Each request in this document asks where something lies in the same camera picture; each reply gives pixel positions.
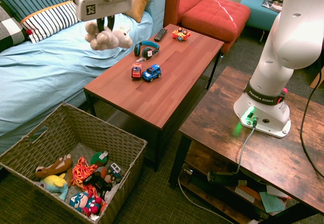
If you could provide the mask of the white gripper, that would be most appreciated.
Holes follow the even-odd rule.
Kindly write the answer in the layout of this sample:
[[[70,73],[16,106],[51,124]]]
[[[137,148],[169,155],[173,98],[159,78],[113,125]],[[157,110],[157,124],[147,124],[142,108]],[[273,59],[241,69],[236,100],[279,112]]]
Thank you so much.
[[[131,9],[132,0],[74,0],[76,15],[82,21],[97,19],[99,32],[104,30],[107,17],[107,27],[113,30],[115,14],[124,13]]]

